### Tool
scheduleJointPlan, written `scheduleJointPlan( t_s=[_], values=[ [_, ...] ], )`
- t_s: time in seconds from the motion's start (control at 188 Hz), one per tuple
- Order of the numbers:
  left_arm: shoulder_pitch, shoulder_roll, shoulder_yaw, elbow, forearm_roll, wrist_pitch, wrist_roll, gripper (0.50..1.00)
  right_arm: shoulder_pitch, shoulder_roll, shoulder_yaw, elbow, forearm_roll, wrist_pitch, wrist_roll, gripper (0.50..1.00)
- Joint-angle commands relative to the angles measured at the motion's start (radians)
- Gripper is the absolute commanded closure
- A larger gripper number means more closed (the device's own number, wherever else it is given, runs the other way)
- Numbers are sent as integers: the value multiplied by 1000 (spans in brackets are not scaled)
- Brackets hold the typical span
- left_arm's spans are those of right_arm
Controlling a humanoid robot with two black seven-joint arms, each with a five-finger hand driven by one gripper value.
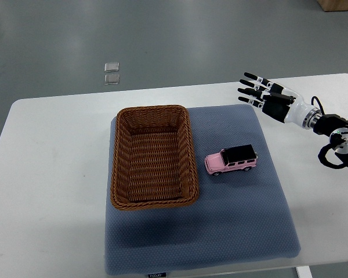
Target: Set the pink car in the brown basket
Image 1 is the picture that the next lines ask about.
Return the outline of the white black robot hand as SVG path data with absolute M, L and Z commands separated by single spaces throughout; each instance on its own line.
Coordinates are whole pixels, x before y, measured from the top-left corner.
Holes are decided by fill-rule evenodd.
M 297 92 L 261 76 L 246 72 L 240 83 L 239 100 L 262 110 L 264 114 L 281 123 L 294 123 L 312 129 L 323 116 L 322 109 L 308 104 Z

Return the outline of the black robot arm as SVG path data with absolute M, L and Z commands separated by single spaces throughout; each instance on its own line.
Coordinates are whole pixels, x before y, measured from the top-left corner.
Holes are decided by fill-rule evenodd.
M 318 153 L 321 164 L 331 169 L 348 168 L 348 120 L 336 114 L 317 115 L 310 121 L 314 133 L 328 137 L 328 144 Z M 327 153 L 332 150 L 341 161 L 334 164 L 327 159 Z

